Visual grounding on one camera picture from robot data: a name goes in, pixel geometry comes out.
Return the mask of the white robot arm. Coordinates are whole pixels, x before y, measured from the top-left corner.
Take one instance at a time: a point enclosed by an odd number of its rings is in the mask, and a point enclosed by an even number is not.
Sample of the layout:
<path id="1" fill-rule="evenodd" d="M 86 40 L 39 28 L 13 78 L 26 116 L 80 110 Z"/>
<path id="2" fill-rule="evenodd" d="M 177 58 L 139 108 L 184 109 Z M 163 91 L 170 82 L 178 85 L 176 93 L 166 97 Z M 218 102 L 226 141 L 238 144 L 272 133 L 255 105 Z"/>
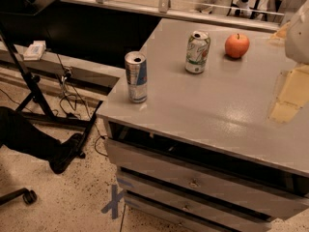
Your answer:
<path id="1" fill-rule="evenodd" d="M 304 2 L 290 20 L 285 53 L 298 63 L 309 64 L 309 0 Z"/>

